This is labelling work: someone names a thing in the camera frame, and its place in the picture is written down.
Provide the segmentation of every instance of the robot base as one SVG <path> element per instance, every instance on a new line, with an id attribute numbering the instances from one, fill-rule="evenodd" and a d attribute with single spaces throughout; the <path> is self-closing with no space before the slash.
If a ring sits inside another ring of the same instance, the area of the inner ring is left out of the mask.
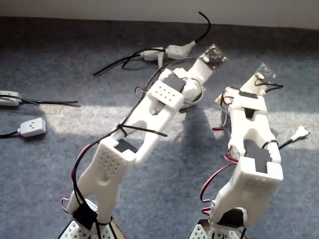
<path id="1" fill-rule="evenodd" d="M 97 210 L 97 206 L 91 201 L 86 200 L 86 202 L 93 210 Z M 100 227 L 100 229 L 102 239 L 125 239 L 113 218 L 109 224 Z M 72 220 L 57 239 L 98 239 L 98 236 L 87 228 L 79 225 L 75 220 Z"/>
<path id="2" fill-rule="evenodd" d="M 194 230 L 190 234 L 188 239 L 239 239 L 241 232 L 227 231 L 217 232 L 217 237 L 213 237 L 215 229 L 210 230 L 208 220 L 202 219 L 196 224 Z"/>

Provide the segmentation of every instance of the white power strip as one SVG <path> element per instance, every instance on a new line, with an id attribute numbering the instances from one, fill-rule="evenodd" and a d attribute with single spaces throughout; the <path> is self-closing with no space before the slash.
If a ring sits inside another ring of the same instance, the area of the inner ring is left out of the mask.
<path id="1" fill-rule="evenodd" d="M 9 95 L 9 96 L 18 96 L 20 97 L 18 92 L 14 91 L 0 91 L 0 95 Z M 21 100 L 8 98 L 8 97 L 0 97 L 0 106 L 18 106 Z"/>

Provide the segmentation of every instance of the floor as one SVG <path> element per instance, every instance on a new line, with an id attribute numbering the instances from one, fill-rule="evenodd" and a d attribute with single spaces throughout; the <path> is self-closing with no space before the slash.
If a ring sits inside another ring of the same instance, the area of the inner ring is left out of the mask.
<path id="1" fill-rule="evenodd" d="M 72 191 L 76 155 L 120 122 L 137 101 L 135 86 L 143 86 L 157 64 L 134 61 L 128 70 L 118 66 L 98 78 L 92 73 L 144 47 L 189 43 L 204 30 L 204 25 L 187 23 L 0 18 L 0 89 L 29 99 L 79 100 L 82 106 L 0 108 L 1 133 L 37 117 L 47 122 L 44 136 L 0 141 L 2 238 L 59 235 L 71 219 L 60 199 Z M 214 99 L 227 86 L 240 87 L 265 62 L 285 85 L 266 96 L 278 141 L 289 139 L 303 124 L 311 135 L 282 150 L 284 181 L 247 237 L 318 238 L 319 31 L 212 25 L 190 55 L 198 56 L 212 43 L 228 62 L 205 84 L 202 101 L 178 113 L 165 130 L 168 138 L 126 176 L 115 219 L 129 239 L 189 236 L 196 222 L 206 218 L 200 213 L 201 186 L 226 163 L 227 138 L 210 130 L 221 123 Z M 131 142 L 140 145 L 142 136 L 132 135 Z M 214 198 L 231 173 L 222 173 L 206 196 Z"/>

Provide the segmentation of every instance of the perforated white bracket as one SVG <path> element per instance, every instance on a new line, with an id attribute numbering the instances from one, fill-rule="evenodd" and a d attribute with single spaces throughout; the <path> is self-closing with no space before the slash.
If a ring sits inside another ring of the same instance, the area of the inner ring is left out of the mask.
<path id="1" fill-rule="evenodd" d="M 129 149 L 119 152 L 111 137 L 102 140 L 90 165 L 80 176 L 78 187 L 84 197 L 93 194 L 98 202 L 98 222 L 107 223 L 116 205 L 119 187 L 136 156 Z M 66 211 L 73 214 L 78 202 L 72 192 Z"/>
<path id="2" fill-rule="evenodd" d="M 203 226 L 197 224 L 188 239 L 208 239 L 208 236 Z"/>
<path id="3" fill-rule="evenodd" d="M 197 224 L 188 239 L 239 239 L 239 237 L 234 231 L 229 230 L 217 231 L 211 228 L 206 232 L 202 225 Z"/>
<path id="4" fill-rule="evenodd" d="M 109 225 L 100 227 L 101 237 L 103 239 L 115 239 L 113 232 Z M 69 226 L 58 237 L 58 239 L 98 239 L 96 234 L 92 234 L 91 231 L 85 227 L 80 226 L 76 221 L 71 221 Z"/>
<path id="5" fill-rule="evenodd" d="M 162 81 L 156 81 L 146 96 L 128 118 L 125 125 L 143 127 L 162 132 L 183 104 L 183 95 L 166 85 Z M 155 109 L 161 109 L 158 114 L 153 114 Z M 125 128 L 127 134 L 134 129 Z M 119 140 L 125 135 L 121 130 L 112 134 L 112 138 Z M 154 149 L 159 138 L 158 134 L 146 132 L 142 146 L 136 153 L 136 164 L 140 164 Z"/>

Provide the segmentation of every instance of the power cord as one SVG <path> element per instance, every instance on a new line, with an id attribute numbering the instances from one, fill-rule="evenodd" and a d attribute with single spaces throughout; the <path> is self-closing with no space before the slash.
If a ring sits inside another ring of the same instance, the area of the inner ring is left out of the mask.
<path id="1" fill-rule="evenodd" d="M 294 143 L 298 140 L 302 140 L 302 139 L 307 138 L 307 136 L 310 134 L 310 132 L 309 132 L 309 130 L 306 129 L 306 127 L 307 127 L 307 125 L 299 126 L 298 129 L 296 130 L 295 134 L 293 136 L 291 136 L 288 141 L 286 141 L 282 145 L 278 146 L 278 149 L 282 149 L 291 143 Z"/>
<path id="2" fill-rule="evenodd" d="M 17 134 L 18 131 L 12 132 L 12 133 L 6 133 L 6 134 L 0 134 L 0 138 L 9 138 L 15 134 Z"/>
<path id="3" fill-rule="evenodd" d="M 146 60 L 146 61 L 158 60 L 159 68 L 162 66 L 162 60 L 163 60 L 164 53 L 167 54 L 168 58 L 175 59 L 175 60 L 180 60 L 180 59 L 186 58 L 187 55 L 189 54 L 189 52 L 191 51 L 191 49 L 193 48 L 193 46 L 196 43 L 200 42 L 205 36 L 207 36 L 207 34 L 210 32 L 210 29 L 211 29 L 211 23 L 210 23 L 210 20 L 208 19 L 208 17 L 200 11 L 198 13 L 206 19 L 207 29 L 196 40 L 194 40 L 191 43 L 186 44 L 184 46 L 169 45 L 166 49 L 164 49 L 163 47 L 152 47 L 152 48 L 144 48 L 144 49 L 138 50 L 130 56 L 123 57 L 123 58 L 116 60 L 116 61 L 110 63 L 109 65 L 103 67 L 99 71 L 93 73 L 93 76 L 97 77 L 97 76 L 101 75 L 103 72 L 105 72 L 106 70 L 108 70 L 108 69 L 112 68 L 113 66 L 115 66 L 119 63 L 122 63 L 122 62 L 124 62 L 124 64 L 122 65 L 122 68 L 124 68 L 130 60 L 132 60 L 133 58 L 136 58 L 136 57 L 140 57 L 140 56 L 142 56 L 144 58 L 144 60 Z"/>
<path id="4" fill-rule="evenodd" d="M 79 107 L 79 101 L 40 101 L 40 100 L 29 100 L 21 97 L 18 92 L 14 91 L 1 91 L 0 92 L 0 106 L 19 106 L 19 104 L 33 104 L 39 106 L 40 104 L 50 105 L 67 105 Z"/>

